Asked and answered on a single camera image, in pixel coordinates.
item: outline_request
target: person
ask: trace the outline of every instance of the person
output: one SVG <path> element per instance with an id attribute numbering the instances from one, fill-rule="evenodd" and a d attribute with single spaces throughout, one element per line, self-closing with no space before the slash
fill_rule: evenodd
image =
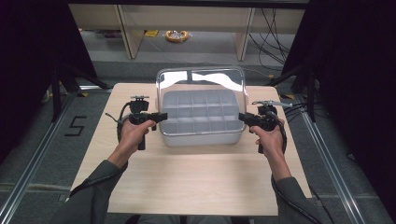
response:
<path id="1" fill-rule="evenodd" d="M 122 173 L 127 169 L 129 158 L 136 153 L 137 145 L 149 128 L 156 125 L 147 120 L 140 125 L 133 125 L 128 119 L 123 122 L 120 142 L 115 150 L 102 161 L 84 182 L 76 187 L 69 200 L 54 214 L 50 223 L 104 223 L 108 200 L 117 185 Z M 297 205 L 315 220 L 320 220 L 318 210 L 309 202 L 298 182 L 291 176 L 282 151 L 282 135 L 279 127 L 267 132 L 258 126 L 250 130 L 259 136 L 256 145 L 262 144 L 263 154 L 269 162 L 276 188 L 280 196 L 286 197 L 289 203 Z M 276 194 L 279 223 L 309 223 L 309 219 L 290 207 L 290 204 Z M 178 216 L 140 216 L 138 223 L 180 223 Z M 229 217 L 187 217 L 187 223 L 232 223 Z"/>

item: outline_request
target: yellow round object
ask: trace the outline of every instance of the yellow round object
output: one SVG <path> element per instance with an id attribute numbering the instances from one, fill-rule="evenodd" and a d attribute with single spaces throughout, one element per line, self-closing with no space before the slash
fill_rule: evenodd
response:
<path id="1" fill-rule="evenodd" d="M 170 41 L 170 42 L 174 42 L 174 43 L 181 43 L 183 41 L 185 41 L 187 38 L 189 38 L 189 32 L 187 31 L 166 31 L 165 33 L 165 38 L 166 40 Z"/>

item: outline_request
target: wooden table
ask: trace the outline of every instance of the wooden table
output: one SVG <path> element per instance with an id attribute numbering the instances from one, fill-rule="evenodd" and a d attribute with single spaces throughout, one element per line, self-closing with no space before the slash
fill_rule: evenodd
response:
<path id="1" fill-rule="evenodd" d="M 156 112 L 155 84 L 120 83 L 111 93 L 99 120 L 73 188 L 114 150 L 118 143 L 116 123 L 131 95 L 149 95 L 148 112 Z M 248 100 L 278 101 L 273 87 L 247 86 Z M 256 105 L 247 111 L 257 114 Z M 285 119 L 281 107 L 280 118 Z M 303 167 L 288 123 L 286 159 L 304 194 L 311 198 Z M 245 129 L 234 145 L 167 147 L 160 131 L 146 135 L 146 150 L 137 151 L 129 168 L 114 189 L 108 208 L 111 213 L 276 216 L 276 197 L 271 187 L 271 170 L 257 152 L 257 136 Z"/>

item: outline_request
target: plastic storage box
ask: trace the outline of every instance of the plastic storage box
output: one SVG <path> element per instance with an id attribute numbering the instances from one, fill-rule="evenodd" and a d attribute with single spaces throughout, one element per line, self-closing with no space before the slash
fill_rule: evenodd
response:
<path id="1" fill-rule="evenodd" d="M 245 76 L 239 67 L 164 69 L 157 76 L 160 123 L 169 147 L 234 144 L 245 124 Z"/>

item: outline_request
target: gray sleeve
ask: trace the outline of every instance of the gray sleeve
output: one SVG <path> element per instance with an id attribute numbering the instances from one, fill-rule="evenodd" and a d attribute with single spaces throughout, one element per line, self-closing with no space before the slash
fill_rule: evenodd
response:
<path id="1" fill-rule="evenodd" d="M 305 198 L 300 185 L 294 177 L 278 180 L 276 182 L 276 187 L 290 202 L 297 205 L 299 208 L 302 208 L 307 214 L 320 221 L 318 209 Z M 276 201 L 278 206 L 279 223 L 311 223 L 307 217 L 303 216 L 300 212 L 291 207 L 277 194 Z"/>
<path id="2" fill-rule="evenodd" d="M 64 203 L 52 217 L 50 223 L 104 223 L 108 199 L 116 187 L 127 165 L 119 169 L 109 161 L 102 161 L 83 182 L 104 179 L 83 188 Z"/>

